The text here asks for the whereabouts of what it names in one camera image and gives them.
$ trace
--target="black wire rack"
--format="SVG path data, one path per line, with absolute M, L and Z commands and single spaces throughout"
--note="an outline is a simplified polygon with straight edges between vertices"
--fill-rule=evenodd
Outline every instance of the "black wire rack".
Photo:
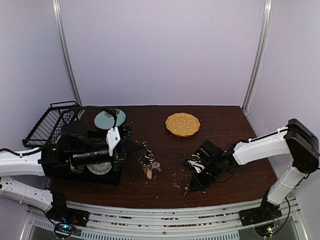
M 22 140 L 23 146 L 26 148 L 37 148 L 43 146 L 51 134 L 49 141 L 51 144 L 57 143 L 61 135 L 61 127 L 71 121 L 79 120 L 79 111 L 74 110 L 63 114 L 59 123 L 61 113 L 71 107 L 79 106 L 76 101 L 62 101 L 51 103 L 50 107 L 45 111 L 39 121 L 35 124 L 28 136 Z

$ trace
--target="scalloped plate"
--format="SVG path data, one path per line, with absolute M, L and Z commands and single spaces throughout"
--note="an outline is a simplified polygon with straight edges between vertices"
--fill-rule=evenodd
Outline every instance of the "scalloped plate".
M 165 125 L 172 134 L 179 137 L 189 137 L 199 131 L 201 124 L 195 116 L 180 112 L 169 116 Z

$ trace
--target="black dish rack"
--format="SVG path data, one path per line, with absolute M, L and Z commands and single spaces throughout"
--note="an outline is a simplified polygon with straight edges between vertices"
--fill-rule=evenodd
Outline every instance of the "black dish rack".
M 80 111 L 74 110 L 63 114 L 59 123 L 61 113 L 71 107 L 80 106 L 76 101 L 62 101 L 51 103 L 39 121 L 35 124 L 28 136 L 22 140 L 26 148 L 37 148 L 43 146 L 48 140 L 50 144 L 57 143 L 61 135 L 61 127 L 71 121 L 78 121 Z

